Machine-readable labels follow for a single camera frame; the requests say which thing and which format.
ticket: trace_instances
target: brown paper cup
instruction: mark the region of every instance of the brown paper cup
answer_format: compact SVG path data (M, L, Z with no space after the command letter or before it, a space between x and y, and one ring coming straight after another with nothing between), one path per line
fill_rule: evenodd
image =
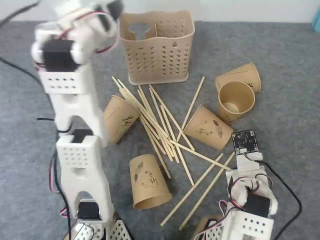
M255 105L256 97L252 88L242 81L230 81L218 93L218 116L231 124Z
M137 120L140 113L126 100L113 95L104 111L108 141L116 144Z
M222 150L234 130L200 105L184 129L184 133L212 148Z
M150 209L168 202L173 197L155 156L137 156L129 165L134 208Z
M219 75L215 78L215 87L219 92L220 88L233 81L245 82L252 87L255 93L261 92L261 80L256 66L249 62L243 66L237 67L227 73Z

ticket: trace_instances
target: upright paper cup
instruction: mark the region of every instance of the upright paper cup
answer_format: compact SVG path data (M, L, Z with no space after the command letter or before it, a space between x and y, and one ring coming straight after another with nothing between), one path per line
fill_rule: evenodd
M173 197L155 156L137 156L130 161L129 166L134 208L150 209L168 202Z
M255 93L261 92L261 80L256 66L249 62L243 66L237 67L227 73L219 75L215 78L215 87L219 92L220 88L233 81L245 82L252 87Z
M184 133L212 148L222 150L234 130L200 105L184 129Z
M126 100L113 95L104 111L108 141L116 144L137 120L140 113Z
M242 81L230 81L223 85L218 99L218 116L228 124L251 110L256 101L252 88Z

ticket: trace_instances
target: gray carpet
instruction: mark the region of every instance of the gray carpet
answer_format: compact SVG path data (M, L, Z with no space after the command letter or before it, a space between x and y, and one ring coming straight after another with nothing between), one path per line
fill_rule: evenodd
M30 47L35 26L35 22L9 23L1 29L0 37L0 56L33 73L36 71ZM253 110L233 127L236 131L255 130L265 161L303 203L301 217L281 240L319 239L320 34L312 32L310 24L197 22L195 26L189 79L184 83L155 85L155 89L182 123L202 76L206 80L192 113L201 103L212 111L217 109L215 76L254 62L261 75L262 92L256 95ZM118 94L112 75L129 86L126 64L120 47L109 55L96 56L93 62L100 107L104 109L111 96ZM64 204L48 188L48 166L55 146L54 126L52 122L36 121L37 117L54 114L41 88L30 77L2 63L0 89L0 238L60 240L67 231L67 221L59 216ZM198 152L212 158L218 156L217 150L191 141ZM223 149L222 162L232 150L229 143ZM200 218L218 214L218 200L227 197L226 179L221 177L185 229L178 230L218 172L215 167L167 224L160 227L160 222L191 187L182 164L165 158L172 174L172 180L167 183L173 199L162 206L137 211L132 207L129 161L141 154L154 154L141 123L136 122L119 145L109 145L103 152L103 168L115 210L136 240L188 240ZM210 164L187 152L183 154L196 181ZM274 179L274 195L279 202L274 216L275 236L297 212L298 205L268 173Z

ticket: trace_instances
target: beige plastic basket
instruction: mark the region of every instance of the beige plastic basket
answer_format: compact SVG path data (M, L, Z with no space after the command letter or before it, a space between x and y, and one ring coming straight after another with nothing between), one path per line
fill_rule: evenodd
M130 31L130 26L137 23L149 27L142 40L136 40L136 34ZM131 84L163 84L188 79L195 33L188 11L124 13L119 24Z

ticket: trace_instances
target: circuit board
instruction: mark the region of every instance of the circuit board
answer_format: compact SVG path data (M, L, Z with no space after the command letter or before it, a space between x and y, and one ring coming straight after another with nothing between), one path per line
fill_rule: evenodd
M232 142L236 155L259 151L256 134L252 129L232 133Z

